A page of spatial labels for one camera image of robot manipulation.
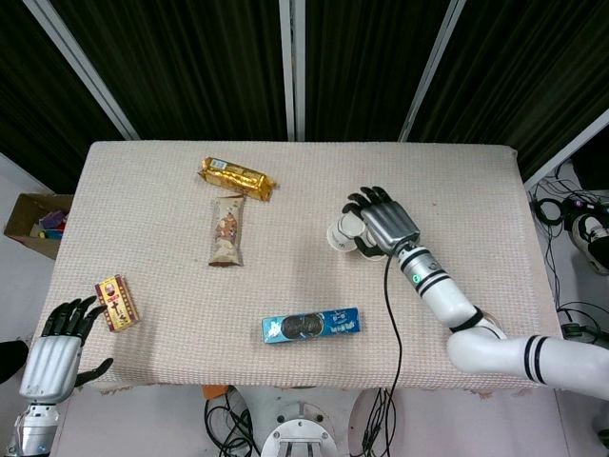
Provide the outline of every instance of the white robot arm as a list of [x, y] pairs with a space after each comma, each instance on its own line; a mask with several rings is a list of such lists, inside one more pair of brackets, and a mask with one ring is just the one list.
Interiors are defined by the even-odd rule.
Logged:
[[106, 307], [87, 309], [92, 296], [57, 307], [29, 353], [19, 393], [30, 401], [15, 422], [7, 457], [49, 455], [59, 421], [56, 405], [68, 399], [75, 387], [104, 374], [112, 365], [106, 359], [98, 368], [78, 374], [83, 345], [97, 316]]
[[[349, 195], [354, 203], [343, 212], [362, 218], [378, 249], [397, 255], [410, 284], [436, 318], [453, 331], [448, 357], [456, 368], [511, 374], [609, 400], [609, 350], [537, 335], [508, 339], [469, 302], [429, 250], [418, 246], [421, 233], [402, 206], [381, 188], [361, 191], [367, 198]], [[356, 239], [356, 244], [362, 249], [362, 240]]]

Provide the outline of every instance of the black stripe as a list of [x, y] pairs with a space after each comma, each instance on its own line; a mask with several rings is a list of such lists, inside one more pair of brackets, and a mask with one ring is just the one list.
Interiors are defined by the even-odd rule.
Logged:
[[526, 372], [526, 376], [531, 381], [535, 380], [533, 379], [533, 375], [531, 374], [531, 367], [529, 367], [529, 352], [531, 351], [531, 345], [533, 345], [533, 341], [535, 341], [538, 336], [539, 335], [533, 335], [531, 338], [529, 338], [529, 341], [526, 342], [526, 347], [524, 348], [524, 371]]
[[429, 253], [429, 249], [423, 249], [418, 252], [415, 252], [414, 254], [410, 254], [408, 257], [406, 257], [406, 259], [402, 262], [402, 266], [400, 267], [400, 269], [402, 270], [402, 273], [403, 273], [404, 269], [406, 268], [406, 265], [408, 265], [410, 262], [412, 262], [414, 259], [416, 259], [420, 255], [428, 254], [428, 253]]
[[547, 336], [544, 336], [543, 338], [541, 338], [540, 341], [537, 343], [537, 347], [535, 348], [535, 374], [537, 374], [537, 379], [539, 379], [540, 383], [542, 383], [542, 384], [545, 384], [545, 381], [543, 381], [543, 378], [541, 377], [540, 354], [541, 354], [541, 346], [543, 346], [543, 343], [547, 339], [548, 339]]
[[498, 340], [500, 340], [500, 339], [501, 339], [501, 337], [500, 337], [500, 336], [497, 334], [497, 332], [496, 332], [495, 330], [493, 330], [492, 328], [489, 328], [489, 327], [483, 327], [483, 326], [479, 326], [479, 327], [476, 327], [476, 328], [484, 328], [485, 330], [488, 330], [488, 331], [490, 331], [491, 333], [493, 333], [493, 334], [494, 334], [494, 335], [497, 337], [497, 339], [498, 339]]
[[446, 271], [444, 271], [443, 269], [439, 269], [438, 271], [434, 271], [433, 273], [431, 273], [429, 276], [425, 276], [423, 278], [422, 281], [420, 281], [416, 286], [415, 286], [415, 290], [417, 291], [417, 293], [419, 293], [419, 290], [423, 287], [423, 285], [430, 279], [435, 278], [436, 276], [438, 276], [439, 274], [442, 273], [446, 273]]
[[426, 288], [421, 290], [421, 293], [419, 293], [419, 295], [421, 295], [421, 298], [422, 298], [424, 293], [426, 293], [428, 290], [430, 290], [432, 288], [432, 286], [435, 286], [436, 284], [438, 284], [440, 281], [443, 281], [444, 279], [450, 279], [450, 276], [446, 275], [446, 276], [443, 276], [442, 278], [436, 278], [436, 279], [434, 279], [431, 283], [429, 283], [427, 285]]
[[457, 333], [458, 331], [467, 330], [468, 328], [472, 328], [479, 321], [481, 321], [482, 318], [484, 317], [484, 313], [481, 311], [480, 308], [478, 308], [478, 307], [474, 307], [474, 308], [476, 309], [476, 312], [474, 313], [474, 315], [472, 317], [467, 319], [460, 326], [451, 327], [450, 331], [452, 331], [453, 333]]

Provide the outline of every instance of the table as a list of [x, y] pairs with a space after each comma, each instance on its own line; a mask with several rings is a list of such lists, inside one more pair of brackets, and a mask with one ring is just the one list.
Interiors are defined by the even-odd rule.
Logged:
[[[230, 195], [198, 175], [208, 156], [267, 173], [270, 202], [246, 199], [243, 267], [207, 264], [211, 200]], [[95, 324], [81, 370], [114, 357], [99, 388], [148, 384], [384, 387], [398, 346], [383, 300], [383, 263], [325, 239], [346, 196], [384, 187], [472, 303], [510, 335], [560, 336], [516, 152], [486, 145], [104, 142], [92, 145], [74, 197], [39, 330], [50, 311], [127, 278], [142, 322]], [[449, 331], [397, 266], [389, 295], [403, 338], [399, 386], [497, 389], [531, 383], [457, 371]], [[361, 333], [265, 345], [261, 319], [357, 307]]]

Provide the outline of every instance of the blue cookie package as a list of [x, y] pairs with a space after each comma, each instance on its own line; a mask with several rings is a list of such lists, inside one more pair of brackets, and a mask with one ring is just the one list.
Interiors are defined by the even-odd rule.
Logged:
[[357, 308], [275, 316], [263, 319], [263, 341], [283, 343], [360, 331]]

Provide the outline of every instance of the black curtain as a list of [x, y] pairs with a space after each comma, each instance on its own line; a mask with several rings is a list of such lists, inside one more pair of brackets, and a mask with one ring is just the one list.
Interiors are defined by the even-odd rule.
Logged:
[[120, 139], [23, 2], [2, 2], [0, 153], [56, 192], [72, 193], [90, 144]]
[[52, 4], [143, 139], [286, 139], [277, 0]]
[[609, 2], [468, 0], [408, 141], [504, 144], [524, 179], [609, 107]]
[[448, 0], [306, 0], [308, 141], [397, 141]]

